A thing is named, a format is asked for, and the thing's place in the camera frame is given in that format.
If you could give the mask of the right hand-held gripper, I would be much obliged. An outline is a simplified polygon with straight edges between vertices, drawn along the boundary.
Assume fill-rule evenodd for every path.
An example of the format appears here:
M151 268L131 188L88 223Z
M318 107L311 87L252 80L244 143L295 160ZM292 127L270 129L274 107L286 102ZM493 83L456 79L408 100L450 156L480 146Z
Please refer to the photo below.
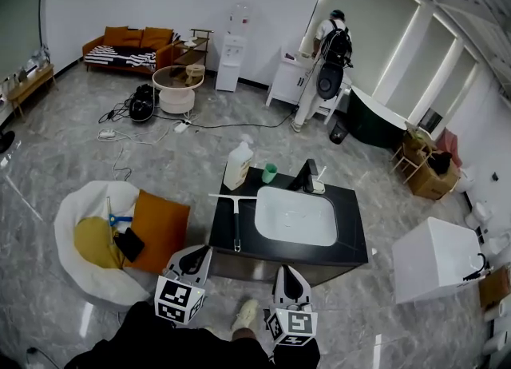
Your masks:
M318 314L313 311L311 286L288 265L275 277L273 304L265 318L266 328L277 346L302 347L315 338Z

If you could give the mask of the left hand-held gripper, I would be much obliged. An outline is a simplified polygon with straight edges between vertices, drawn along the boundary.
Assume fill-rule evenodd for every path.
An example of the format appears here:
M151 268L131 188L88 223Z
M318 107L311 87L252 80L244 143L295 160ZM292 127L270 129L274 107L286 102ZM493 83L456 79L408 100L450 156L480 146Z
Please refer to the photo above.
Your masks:
M156 284L156 316L180 325L192 321L204 304L211 259L207 245L184 248L171 256Z

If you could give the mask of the white squeegee with dark handle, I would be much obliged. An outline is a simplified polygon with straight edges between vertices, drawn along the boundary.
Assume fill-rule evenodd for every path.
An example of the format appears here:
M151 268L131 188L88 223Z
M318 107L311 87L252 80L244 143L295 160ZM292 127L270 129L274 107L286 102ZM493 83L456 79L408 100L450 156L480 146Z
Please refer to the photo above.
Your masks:
M233 203L233 217L234 217L234 240L233 247L235 252L241 250L241 239L240 239L240 207L239 202L241 200L257 200L256 196L234 196L234 195L223 195L209 193L210 197L221 198L231 200Z

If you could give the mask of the blue-handled squeegee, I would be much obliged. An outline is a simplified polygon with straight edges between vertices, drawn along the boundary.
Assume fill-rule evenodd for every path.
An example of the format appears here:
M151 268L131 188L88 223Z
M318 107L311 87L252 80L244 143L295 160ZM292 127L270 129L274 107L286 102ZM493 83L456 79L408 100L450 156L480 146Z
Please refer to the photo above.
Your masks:
M110 242L111 244L114 243L114 232L113 227L121 223L131 223L133 221L133 218L131 216L116 216L113 214L112 207L111 207L111 200L110 197L106 197L106 208L107 208L107 216L108 216L108 226L110 231Z

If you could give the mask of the person's left forearm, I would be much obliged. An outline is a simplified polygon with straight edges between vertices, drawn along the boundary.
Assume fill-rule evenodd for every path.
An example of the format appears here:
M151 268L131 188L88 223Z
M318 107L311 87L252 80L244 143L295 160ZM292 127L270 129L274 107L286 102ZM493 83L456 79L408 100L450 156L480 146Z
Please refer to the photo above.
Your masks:
M138 302L129 309L111 341L129 346L153 345L163 343L175 330L172 321L155 315L152 304Z

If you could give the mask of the person's right forearm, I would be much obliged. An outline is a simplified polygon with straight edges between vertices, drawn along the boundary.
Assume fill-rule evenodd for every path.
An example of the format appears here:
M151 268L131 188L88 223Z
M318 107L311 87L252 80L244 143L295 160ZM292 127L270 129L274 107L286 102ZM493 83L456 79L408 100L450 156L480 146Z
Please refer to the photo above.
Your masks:
M315 338L299 347L277 345L273 351L276 369L317 369L319 361L319 346Z

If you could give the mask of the person's white shoe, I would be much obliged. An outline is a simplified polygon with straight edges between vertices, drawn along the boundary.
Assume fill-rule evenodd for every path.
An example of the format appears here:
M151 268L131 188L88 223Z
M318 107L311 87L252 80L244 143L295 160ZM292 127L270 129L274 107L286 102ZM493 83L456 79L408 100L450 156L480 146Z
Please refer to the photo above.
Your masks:
M234 332L240 329L249 329L257 316L258 308L259 302L257 300L249 299L245 301L236 315L231 331Z

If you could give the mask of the person's black clothing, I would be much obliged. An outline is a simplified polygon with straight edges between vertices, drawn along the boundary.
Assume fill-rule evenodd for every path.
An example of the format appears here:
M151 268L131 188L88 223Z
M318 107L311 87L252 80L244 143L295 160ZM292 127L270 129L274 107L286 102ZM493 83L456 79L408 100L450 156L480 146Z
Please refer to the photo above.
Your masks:
M173 329L137 340L118 332L72 358L64 369L275 369L252 338L223 340L206 329Z

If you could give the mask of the large orange cushion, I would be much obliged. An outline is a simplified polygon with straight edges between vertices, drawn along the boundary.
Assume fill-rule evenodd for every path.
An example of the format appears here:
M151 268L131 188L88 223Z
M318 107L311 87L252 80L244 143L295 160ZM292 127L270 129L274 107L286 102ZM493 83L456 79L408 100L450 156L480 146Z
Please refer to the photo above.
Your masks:
M140 190L130 228L144 243L134 261L123 267L161 274L171 256L184 248L190 207Z

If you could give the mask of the black pouch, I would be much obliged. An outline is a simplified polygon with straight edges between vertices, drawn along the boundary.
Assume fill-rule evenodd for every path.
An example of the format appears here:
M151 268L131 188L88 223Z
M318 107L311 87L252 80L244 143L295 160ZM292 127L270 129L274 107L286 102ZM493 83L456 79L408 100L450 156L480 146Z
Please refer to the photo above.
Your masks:
M145 243L131 228L126 228L124 232L116 232L113 240L125 258L131 263L137 259L145 247Z

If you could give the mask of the black vanity counter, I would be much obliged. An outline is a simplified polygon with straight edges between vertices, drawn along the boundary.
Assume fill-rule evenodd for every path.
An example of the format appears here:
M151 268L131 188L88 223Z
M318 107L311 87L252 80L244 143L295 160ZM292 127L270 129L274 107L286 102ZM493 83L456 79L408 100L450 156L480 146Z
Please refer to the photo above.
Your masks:
M250 168L245 182L231 191L222 186L217 194L234 196L257 196L262 187L287 189L298 175L292 177L277 174L270 184L262 181L262 170ZM366 267L369 256L355 191L334 185L325 185L323 195L335 208L337 240L330 247L307 244L294 244L270 240L262 236L255 226L256 200L241 200L240 239L241 250L235 252L233 203L231 200L215 198L216 210L209 237L209 245L214 249L211 273L234 280L262 281L274 280L279 267L287 264L297 270L313 287L326 283L356 268Z

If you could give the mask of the white beanbag chair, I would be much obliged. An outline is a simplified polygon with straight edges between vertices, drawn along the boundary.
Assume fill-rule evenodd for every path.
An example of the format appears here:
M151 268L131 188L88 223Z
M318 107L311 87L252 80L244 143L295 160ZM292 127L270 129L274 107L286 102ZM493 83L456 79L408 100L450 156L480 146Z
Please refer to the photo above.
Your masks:
M131 216L140 189L126 181L91 181L70 193L60 204L53 223L57 254L67 279L93 304L126 309L149 298L149 293L127 272L101 268L85 260L73 243L73 230L84 218L108 217L107 204L116 215Z

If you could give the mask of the yellow cushion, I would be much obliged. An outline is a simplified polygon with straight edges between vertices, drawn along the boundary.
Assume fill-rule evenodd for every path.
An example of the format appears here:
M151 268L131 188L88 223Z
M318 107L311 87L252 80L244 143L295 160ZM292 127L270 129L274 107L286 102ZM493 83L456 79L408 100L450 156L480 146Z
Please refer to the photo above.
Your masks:
M113 241L107 220L92 216L82 219L73 230L74 246L83 259L100 268L122 269L124 254Z

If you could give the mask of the white sink basin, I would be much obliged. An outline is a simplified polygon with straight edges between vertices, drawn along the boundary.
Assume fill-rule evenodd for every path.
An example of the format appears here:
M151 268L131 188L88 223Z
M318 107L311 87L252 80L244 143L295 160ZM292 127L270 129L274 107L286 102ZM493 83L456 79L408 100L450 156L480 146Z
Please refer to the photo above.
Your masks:
M294 244L330 247L338 237L329 200L268 186L257 192L255 227L270 240Z

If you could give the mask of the white detergent bottle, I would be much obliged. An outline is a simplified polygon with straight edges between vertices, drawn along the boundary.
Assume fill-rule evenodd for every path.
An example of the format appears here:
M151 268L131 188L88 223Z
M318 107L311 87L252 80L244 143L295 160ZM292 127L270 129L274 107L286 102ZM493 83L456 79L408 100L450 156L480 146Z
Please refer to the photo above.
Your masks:
M244 183L252 157L253 151L245 141L228 154L223 183L229 190L233 191Z

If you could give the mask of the black faucet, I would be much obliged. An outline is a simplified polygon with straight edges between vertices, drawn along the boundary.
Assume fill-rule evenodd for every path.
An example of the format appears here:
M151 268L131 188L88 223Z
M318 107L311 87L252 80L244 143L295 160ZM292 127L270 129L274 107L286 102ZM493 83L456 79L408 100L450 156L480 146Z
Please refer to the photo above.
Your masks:
M318 176L318 170L314 159L307 159L298 175L287 186L288 190L303 190L306 193L313 193L313 176Z

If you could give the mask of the white box cabinet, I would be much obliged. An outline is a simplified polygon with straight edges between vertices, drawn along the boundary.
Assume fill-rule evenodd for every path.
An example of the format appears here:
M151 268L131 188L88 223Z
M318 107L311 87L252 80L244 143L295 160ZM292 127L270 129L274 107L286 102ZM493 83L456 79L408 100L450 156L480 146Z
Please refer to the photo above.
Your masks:
M392 245L396 303L450 296L476 284L481 278L462 279L479 252L475 231L428 217Z

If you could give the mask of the black round floor device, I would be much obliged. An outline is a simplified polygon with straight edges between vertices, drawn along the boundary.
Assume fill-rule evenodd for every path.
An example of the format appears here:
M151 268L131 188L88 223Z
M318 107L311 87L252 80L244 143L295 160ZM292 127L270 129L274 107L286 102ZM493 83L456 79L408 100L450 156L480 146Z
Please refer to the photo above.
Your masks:
M129 100L129 118L135 122L146 122L154 114L155 94L152 86L143 84L137 87Z

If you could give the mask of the black trash bin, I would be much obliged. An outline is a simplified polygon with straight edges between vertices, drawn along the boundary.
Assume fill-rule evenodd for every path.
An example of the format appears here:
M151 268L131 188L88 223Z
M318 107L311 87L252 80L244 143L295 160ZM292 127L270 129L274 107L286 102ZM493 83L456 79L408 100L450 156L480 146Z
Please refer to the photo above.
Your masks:
M332 129L329 134L329 139L332 143L340 145L348 134L349 131L347 130L347 127L345 126L344 122L338 119L332 125Z

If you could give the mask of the cardboard box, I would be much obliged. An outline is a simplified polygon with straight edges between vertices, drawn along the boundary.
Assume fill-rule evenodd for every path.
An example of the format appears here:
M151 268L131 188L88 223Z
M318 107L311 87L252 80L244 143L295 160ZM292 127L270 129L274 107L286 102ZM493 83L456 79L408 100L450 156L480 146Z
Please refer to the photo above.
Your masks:
M415 196L440 200L450 193L460 178L460 172L448 152L433 152L417 169L408 167L404 174Z

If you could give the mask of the round glass-top coffee table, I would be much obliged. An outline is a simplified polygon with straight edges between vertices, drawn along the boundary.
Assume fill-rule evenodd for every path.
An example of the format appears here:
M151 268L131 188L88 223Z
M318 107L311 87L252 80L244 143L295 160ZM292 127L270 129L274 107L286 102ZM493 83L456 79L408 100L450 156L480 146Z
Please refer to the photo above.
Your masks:
M159 91L158 105L165 113L190 113L195 105L195 89L198 85L187 87L186 65L171 65L157 70L152 77L154 93Z

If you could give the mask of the light wooden chair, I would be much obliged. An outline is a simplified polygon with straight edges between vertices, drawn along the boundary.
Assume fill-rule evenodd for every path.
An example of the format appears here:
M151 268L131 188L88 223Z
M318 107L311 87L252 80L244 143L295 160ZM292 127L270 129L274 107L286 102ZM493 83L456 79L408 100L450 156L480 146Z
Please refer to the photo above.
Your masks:
M436 150L437 146L427 131L421 128L408 128L391 158L395 164L390 172L400 169L405 177L403 183L406 184Z

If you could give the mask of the white paper roll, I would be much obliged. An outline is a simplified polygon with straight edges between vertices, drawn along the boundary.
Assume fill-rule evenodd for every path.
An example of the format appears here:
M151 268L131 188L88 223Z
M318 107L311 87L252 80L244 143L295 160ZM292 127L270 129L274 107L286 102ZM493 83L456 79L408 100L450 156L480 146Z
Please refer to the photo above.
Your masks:
M484 321L490 322L495 319L511 316L511 294L504 297L496 305L484 313Z

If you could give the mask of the white water dispenser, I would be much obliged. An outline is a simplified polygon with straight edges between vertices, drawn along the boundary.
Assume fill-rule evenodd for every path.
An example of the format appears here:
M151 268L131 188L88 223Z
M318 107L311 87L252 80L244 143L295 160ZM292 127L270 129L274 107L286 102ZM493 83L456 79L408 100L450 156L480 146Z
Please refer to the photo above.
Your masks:
M236 91L246 45L247 39L244 37L231 34L224 36L216 75L215 89L217 91Z

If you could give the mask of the orange sofa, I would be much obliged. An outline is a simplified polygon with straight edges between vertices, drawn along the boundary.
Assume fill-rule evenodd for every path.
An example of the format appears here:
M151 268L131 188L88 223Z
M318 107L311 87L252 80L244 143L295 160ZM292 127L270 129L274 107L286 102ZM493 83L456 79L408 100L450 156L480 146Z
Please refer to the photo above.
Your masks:
M128 26L107 26L104 33L87 42L82 47L82 57L95 46L126 46L133 48L151 49L156 52L156 68L151 71L146 68L121 68L107 65L87 64L87 68L111 69L151 75L157 70L170 66L173 57L173 43L180 39L179 34L168 28L145 27L144 29L130 28Z

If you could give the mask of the pink cloth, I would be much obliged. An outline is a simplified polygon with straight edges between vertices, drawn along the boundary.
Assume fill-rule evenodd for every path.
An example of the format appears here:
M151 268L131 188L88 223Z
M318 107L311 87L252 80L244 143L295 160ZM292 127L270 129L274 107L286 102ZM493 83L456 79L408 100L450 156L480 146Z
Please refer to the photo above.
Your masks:
M436 140L438 150L448 152L452 156L453 163L458 167L462 167L462 160L458 155L458 136L447 128L444 128L441 135Z

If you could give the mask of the white washstand cabinet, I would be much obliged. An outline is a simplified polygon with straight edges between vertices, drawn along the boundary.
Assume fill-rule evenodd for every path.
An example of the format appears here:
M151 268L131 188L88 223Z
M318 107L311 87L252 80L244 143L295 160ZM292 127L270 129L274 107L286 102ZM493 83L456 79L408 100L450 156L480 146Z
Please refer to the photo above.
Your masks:
M271 87L268 90L265 105L269 106L274 99L291 105L299 104L299 99L305 90L312 65L313 59L308 54L289 54L285 49L281 48L279 65ZM316 111L317 114L324 116L323 124L328 124L339 106L344 92L350 87L351 79L345 74L337 96L332 100L324 101Z

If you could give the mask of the black and white striped blanket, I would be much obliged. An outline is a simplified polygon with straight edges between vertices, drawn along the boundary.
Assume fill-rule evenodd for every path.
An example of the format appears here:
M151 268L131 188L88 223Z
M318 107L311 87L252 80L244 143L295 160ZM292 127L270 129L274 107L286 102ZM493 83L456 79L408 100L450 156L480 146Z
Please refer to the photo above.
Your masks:
M87 64L107 65L121 68L156 68L156 52L151 49L126 46L95 46L84 56Z

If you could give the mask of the wooden shelf rack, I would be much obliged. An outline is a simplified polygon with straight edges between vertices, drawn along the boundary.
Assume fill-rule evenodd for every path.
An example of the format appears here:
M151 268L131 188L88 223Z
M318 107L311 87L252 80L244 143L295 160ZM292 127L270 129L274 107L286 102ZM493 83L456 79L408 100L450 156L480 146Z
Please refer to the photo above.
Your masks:
M213 30L190 28L190 35L175 41L173 45L173 65L206 65L208 45L212 40Z

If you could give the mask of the wooden bench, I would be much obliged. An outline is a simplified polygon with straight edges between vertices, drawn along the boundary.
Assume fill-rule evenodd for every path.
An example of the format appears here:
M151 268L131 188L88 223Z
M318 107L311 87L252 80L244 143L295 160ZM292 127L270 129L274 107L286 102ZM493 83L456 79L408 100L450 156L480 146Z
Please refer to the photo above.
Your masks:
M26 80L19 83L8 93L7 100L11 104L15 116L19 115L22 120L25 120L22 103L43 85L45 85L47 89L50 88L50 85L57 88L53 64L51 63L44 68L32 71L27 76Z

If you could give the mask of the clear water jug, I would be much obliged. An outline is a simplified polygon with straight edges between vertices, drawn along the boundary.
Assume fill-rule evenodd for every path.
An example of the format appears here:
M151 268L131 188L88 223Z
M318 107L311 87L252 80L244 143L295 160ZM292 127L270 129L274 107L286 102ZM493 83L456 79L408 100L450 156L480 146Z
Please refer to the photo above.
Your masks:
M227 32L230 35L246 37L252 15L251 5L247 2L236 3L229 14Z

